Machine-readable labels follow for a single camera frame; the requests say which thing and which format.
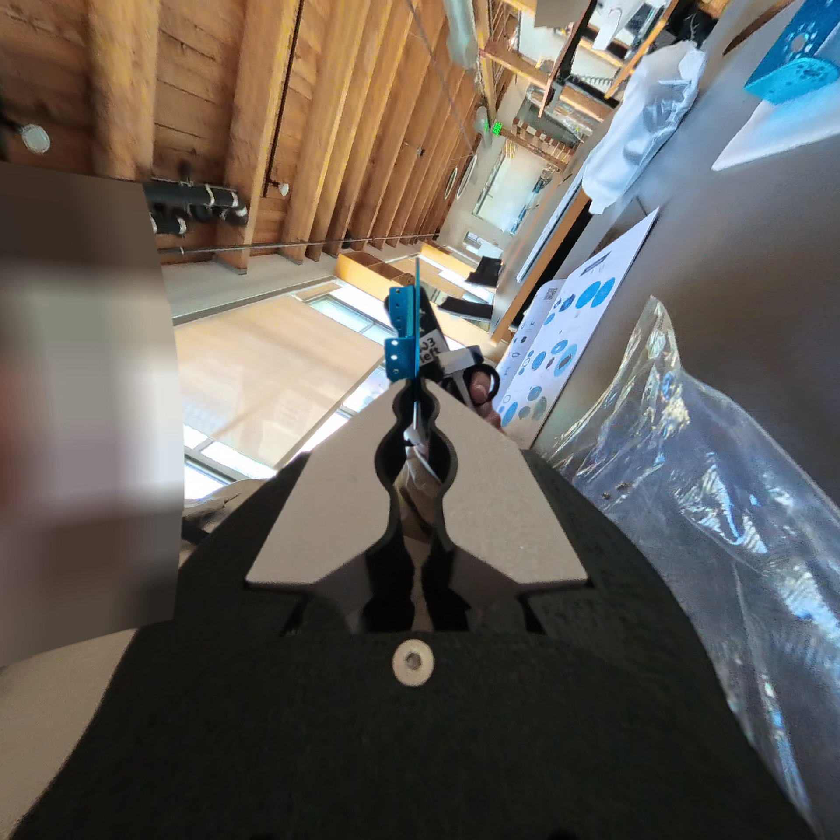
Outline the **white foam sheet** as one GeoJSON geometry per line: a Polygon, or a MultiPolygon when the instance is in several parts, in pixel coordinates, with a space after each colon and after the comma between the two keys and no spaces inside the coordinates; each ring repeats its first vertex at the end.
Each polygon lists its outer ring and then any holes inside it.
{"type": "Polygon", "coordinates": [[[839,134],[839,80],[774,106],[761,101],[712,164],[714,172],[839,134]]]}

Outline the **silver ventilation duct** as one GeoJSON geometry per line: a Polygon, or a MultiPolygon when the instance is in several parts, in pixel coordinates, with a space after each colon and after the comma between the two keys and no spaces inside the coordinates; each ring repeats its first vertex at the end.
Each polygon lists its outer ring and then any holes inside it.
{"type": "Polygon", "coordinates": [[[457,66],[473,70],[478,60],[476,18],[472,1],[443,1],[448,21],[447,48],[457,66]]]}

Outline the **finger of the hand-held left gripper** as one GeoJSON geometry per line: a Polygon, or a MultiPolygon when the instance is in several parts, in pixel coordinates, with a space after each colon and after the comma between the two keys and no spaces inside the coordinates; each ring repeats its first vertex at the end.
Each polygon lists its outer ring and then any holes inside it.
{"type": "Polygon", "coordinates": [[[423,471],[429,476],[438,476],[430,460],[429,437],[422,429],[410,426],[403,436],[408,466],[423,471]]]}

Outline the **white plastic parts bag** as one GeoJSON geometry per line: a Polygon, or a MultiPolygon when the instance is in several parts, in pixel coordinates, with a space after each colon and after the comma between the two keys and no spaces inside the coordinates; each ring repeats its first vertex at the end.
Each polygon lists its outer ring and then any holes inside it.
{"type": "Polygon", "coordinates": [[[613,205],[677,130],[694,105],[707,56],[693,41],[647,55],[627,83],[609,130],[587,157],[581,189],[590,213],[613,205]]]}

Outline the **black insulated pipes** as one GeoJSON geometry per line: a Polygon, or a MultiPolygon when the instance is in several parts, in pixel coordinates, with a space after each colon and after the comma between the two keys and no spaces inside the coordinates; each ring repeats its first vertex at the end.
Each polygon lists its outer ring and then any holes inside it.
{"type": "Polygon", "coordinates": [[[155,235],[183,238],[192,223],[221,221],[244,227],[249,207],[229,187],[192,181],[153,179],[142,184],[155,235]]]}

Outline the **large window with beige blind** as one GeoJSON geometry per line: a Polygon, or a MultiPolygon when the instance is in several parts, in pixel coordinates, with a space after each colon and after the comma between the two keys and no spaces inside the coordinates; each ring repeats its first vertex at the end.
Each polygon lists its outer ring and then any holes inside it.
{"type": "Polygon", "coordinates": [[[234,479],[266,479],[389,385],[382,304],[339,282],[175,327],[185,452],[234,479]]]}

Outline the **large clear plastic bag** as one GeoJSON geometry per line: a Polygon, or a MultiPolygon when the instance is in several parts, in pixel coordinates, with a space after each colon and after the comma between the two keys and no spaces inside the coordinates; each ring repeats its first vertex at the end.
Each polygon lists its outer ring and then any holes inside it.
{"type": "Polygon", "coordinates": [[[816,834],[838,838],[838,508],[685,371],[655,297],[611,384],[546,459],[664,578],[752,746],[816,834]]]}

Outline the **person's left hand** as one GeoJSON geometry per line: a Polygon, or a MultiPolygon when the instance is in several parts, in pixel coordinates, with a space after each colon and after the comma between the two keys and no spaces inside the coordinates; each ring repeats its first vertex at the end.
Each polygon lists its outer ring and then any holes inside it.
{"type": "Polygon", "coordinates": [[[476,414],[487,424],[501,431],[501,418],[493,408],[490,391],[494,381],[488,373],[478,371],[472,374],[469,385],[469,398],[476,409],[476,414]]]}

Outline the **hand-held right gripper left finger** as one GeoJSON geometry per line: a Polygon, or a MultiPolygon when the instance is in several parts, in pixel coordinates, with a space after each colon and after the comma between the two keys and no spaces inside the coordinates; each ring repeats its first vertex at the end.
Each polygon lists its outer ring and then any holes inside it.
{"type": "Polygon", "coordinates": [[[390,386],[313,449],[257,553],[250,587],[330,601],[352,629],[408,629],[414,565],[395,482],[414,415],[411,381],[390,386]]]}

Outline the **blue metal part round holes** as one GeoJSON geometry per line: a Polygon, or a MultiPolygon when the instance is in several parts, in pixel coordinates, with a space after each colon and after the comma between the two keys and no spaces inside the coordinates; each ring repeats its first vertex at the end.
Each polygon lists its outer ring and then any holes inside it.
{"type": "Polygon", "coordinates": [[[838,79],[838,1],[805,1],[745,82],[744,90],[774,106],[838,79]]]}

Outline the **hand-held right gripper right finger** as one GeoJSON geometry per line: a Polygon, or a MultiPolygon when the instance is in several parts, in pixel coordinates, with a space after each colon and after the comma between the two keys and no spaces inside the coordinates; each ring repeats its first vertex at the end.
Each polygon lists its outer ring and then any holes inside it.
{"type": "Polygon", "coordinates": [[[525,454],[430,381],[420,385],[439,480],[422,586],[433,625],[475,625],[498,604],[590,583],[525,454]]]}

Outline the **white instruction sheet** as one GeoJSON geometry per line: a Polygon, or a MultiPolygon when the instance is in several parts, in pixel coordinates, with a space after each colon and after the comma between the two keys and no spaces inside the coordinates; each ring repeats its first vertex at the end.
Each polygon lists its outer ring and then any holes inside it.
{"type": "Polygon", "coordinates": [[[537,292],[501,360],[493,402],[502,432],[520,448],[539,435],[658,216],[657,207],[537,292]]]}

